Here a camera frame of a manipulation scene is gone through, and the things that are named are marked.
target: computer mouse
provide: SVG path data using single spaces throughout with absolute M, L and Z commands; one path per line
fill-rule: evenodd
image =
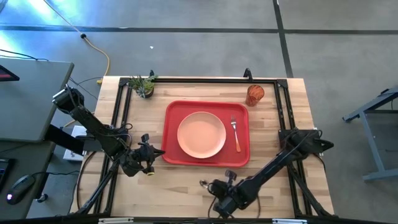
M 19 203 L 34 183 L 35 178 L 32 175 L 25 175 L 21 177 L 8 190 L 7 203 L 10 205 L 15 205 Z

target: gray floor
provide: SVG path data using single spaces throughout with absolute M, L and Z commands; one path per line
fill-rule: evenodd
M 79 26 L 275 29 L 271 0 L 119 0 L 51 1 Z M 286 29 L 398 29 L 394 0 L 279 0 Z M 65 25 L 42 1 L 9 0 L 0 12 L 5 25 Z M 201 34 L 89 32 L 90 40 L 111 58 L 109 75 L 147 74 L 240 77 L 246 67 L 255 77 L 286 77 L 278 34 Z M 316 126 L 335 147 L 325 153 L 326 175 L 335 213 L 341 217 L 397 223 L 398 179 L 364 183 L 375 171 L 362 125 L 341 117 L 398 84 L 398 35 L 286 35 L 294 77 L 304 78 Z M 76 81 L 100 77 L 103 55 L 76 32 L 0 30 L 2 49 L 75 64 Z M 97 95 L 95 80 L 83 86 Z M 83 92 L 86 105 L 96 101 Z M 57 113 L 53 124 L 69 121 Z M 49 169 L 62 172 L 78 164 L 61 161 L 56 150 Z M 74 176 L 51 177 L 50 200 L 33 203 L 29 217 L 66 214 Z

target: fork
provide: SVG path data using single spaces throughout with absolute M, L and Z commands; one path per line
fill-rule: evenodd
M 236 135 L 236 119 L 234 115 L 231 115 L 231 125 L 234 128 L 235 132 L 235 142 L 236 142 L 236 151 L 241 152 L 241 147 L 239 146 L 238 136 Z

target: gray metal frame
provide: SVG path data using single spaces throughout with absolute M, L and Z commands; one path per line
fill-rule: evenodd
M 379 149 L 377 148 L 377 144 L 374 140 L 374 135 L 372 133 L 371 127 L 368 123 L 368 120 L 366 118 L 366 113 L 371 113 L 372 110 L 375 110 L 379 108 L 382 105 L 385 105 L 386 103 L 392 101 L 393 99 L 398 97 L 398 86 L 385 90 L 383 91 L 379 96 L 377 96 L 375 99 L 370 101 L 369 103 L 366 103 L 359 109 L 355 110 L 354 112 L 350 113 L 347 116 L 343 117 L 343 120 L 346 123 L 349 123 L 351 120 L 355 118 L 361 118 L 366 137 L 368 138 L 369 145 L 372 150 L 373 158 L 376 163 L 377 172 L 372 172 L 368 175 L 363 176 L 363 180 L 379 180 L 379 179 L 385 179 L 388 177 L 395 177 L 398 176 L 398 169 L 388 169 L 386 170 L 384 167 L 384 164 L 382 162 L 382 159 L 379 154 Z

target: potted plant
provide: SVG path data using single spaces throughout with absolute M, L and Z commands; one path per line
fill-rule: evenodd
M 158 77 L 154 71 L 150 71 L 148 78 L 142 78 L 140 75 L 131 77 L 129 87 L 136 91 L 142 98 L 150 98 L 154 94 L 155 83 L 153 81 Z

